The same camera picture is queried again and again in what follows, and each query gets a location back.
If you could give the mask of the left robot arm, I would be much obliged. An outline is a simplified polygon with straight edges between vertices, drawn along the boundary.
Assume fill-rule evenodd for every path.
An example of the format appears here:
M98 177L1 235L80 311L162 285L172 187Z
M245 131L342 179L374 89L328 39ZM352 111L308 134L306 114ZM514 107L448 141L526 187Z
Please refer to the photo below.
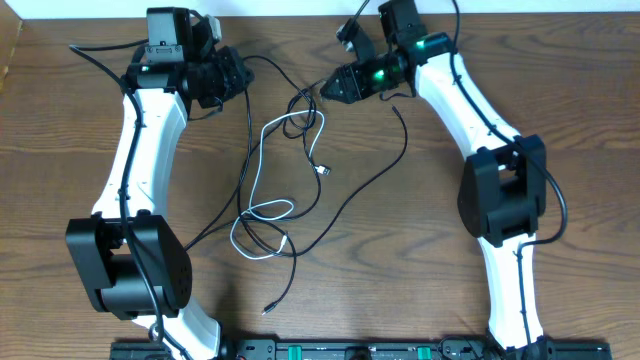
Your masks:
M207 116L244 92L253 73L222 46L217 18L179 7L151 8L148 36L116 82L124 119L106 185L66 243L93 308L144 327L145 343L115 343L115 359L221 359L220 324L192 293L190 257L167 221L179 139L198 103Z

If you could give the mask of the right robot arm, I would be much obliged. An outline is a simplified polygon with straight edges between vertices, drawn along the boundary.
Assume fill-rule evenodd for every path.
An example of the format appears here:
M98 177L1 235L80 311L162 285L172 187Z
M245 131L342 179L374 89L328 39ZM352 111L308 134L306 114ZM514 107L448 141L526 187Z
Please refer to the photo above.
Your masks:
M542 354L533 257L539 219L546 209L546 149L522 136L491 106L466 70L456 37L431 33L412 1L378 8L388 49L378 53L357 17L336 37L355 54L320 90L329 100L353 104L401 84L439 116L464 160L457 197L460 219L476 238L489 286L489 339L504 357Z

